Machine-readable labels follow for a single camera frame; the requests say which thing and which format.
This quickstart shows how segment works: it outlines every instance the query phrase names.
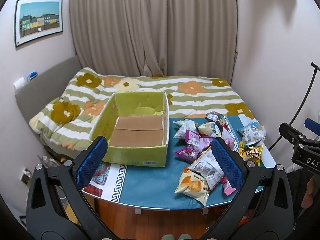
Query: wooden floor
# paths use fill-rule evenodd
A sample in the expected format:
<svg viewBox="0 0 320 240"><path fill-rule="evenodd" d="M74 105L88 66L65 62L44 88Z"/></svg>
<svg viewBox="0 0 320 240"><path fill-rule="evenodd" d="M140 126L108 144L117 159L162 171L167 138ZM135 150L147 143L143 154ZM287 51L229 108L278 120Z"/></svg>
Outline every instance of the wooden floor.
<svg viewBox="0 0 320 240"><path fill-rule="evenodd" d="M134 208L97 199L95 202L96 212L119 238L139 240L160 240L166 234L172 234L175 239L181 234L189 234L197 239L222 214L224 208L209 208L207 215L202 215L201 209L143 210L142 215L136 215Z"/></svg>

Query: picture frame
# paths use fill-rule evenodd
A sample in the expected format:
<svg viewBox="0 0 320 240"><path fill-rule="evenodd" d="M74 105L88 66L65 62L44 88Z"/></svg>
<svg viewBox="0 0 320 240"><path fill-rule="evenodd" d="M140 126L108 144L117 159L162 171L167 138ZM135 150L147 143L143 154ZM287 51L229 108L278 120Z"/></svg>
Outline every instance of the picture frame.
<svg viewBox="0 0 320 240"><path fill-rule="evenodd" d="M15 47L60 32L63 32L62 0L17 0Z"/></svg>

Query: beige curtain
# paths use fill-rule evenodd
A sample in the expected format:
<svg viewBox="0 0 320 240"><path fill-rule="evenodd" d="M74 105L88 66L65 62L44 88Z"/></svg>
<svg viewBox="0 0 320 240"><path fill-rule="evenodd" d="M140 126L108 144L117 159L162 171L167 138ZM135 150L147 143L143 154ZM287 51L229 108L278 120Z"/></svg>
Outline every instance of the beige curtain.
<svg viewBox="0 0 320 240"><path fill-rule="evenodd" d="M76 52L102 74L231 81L236 0L70 0Z"/></svg>

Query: striped blanket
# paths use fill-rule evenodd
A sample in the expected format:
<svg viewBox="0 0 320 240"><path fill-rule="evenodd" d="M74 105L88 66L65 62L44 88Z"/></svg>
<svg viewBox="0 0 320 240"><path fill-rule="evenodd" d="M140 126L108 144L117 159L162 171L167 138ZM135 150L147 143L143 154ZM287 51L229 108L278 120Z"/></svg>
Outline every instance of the striped blanket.
<svg viewBox="0 0 320 240"><path fill-rule="evenodd" d="M87 149L89 133L114 92L165 91L169 115L177 118L204 117L217 111L253 119L253 115L222 79L206 77L123 77L100 75L90 68L80 70L64 93L45 106L29 124L48 141L71 150Z"/></svg>

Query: cardboard box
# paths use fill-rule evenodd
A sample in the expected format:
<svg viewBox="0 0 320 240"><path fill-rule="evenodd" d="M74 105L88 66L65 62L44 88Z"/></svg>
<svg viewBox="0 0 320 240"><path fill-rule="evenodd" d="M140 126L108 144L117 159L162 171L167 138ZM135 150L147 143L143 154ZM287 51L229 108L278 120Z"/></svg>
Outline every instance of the cardboard box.
<svg viewBox="0 0 320 240"><path fill-rule="evenodd" d="M169 141L169 104L165 92L114 93L95 123L90 139L108 140L103 161L164 167Z"/></svg>

